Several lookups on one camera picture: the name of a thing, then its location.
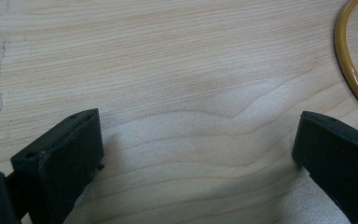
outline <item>light wood table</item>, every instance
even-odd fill
[[[303,110],[358,129],[345,2],[0,0],[0,171],[98,107],[106,167],[67,224],[349,223],[291,158]],[[348,39],[358,68],[358,7]]]

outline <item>wood grain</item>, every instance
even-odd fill
[[[98,107],[106,167],[67,224],[349,223],[290,155],[303,110],[358,129],[344,4],[0,0],[0,171]],[[358,68],[358,7],[348,41]]]

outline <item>yellow cable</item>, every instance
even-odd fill
[[[358,4],[358,0],[351,0],[338,16],[335,33],[336,54],[339,66],[344,77],[347,79],[353,93],[358,99],[358,74],[351,60],[351,55],[347,46],[347,22],[353,8]]]

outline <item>orange object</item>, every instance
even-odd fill
[[[335,45],[339,66],[354,95],[358,99],[358,74],[351,60],[346,37],[348,18],[357,4],[358,0],[351,0],[339,14],[336,24]]]

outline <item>wooden surface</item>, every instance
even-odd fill
[[[349,223],[290,155],[303,110],[358,129],[345,2],[0,0],[0,171],[98,107],[106,167],[66,224]],[[348,39],[358,68],[358,7]]]

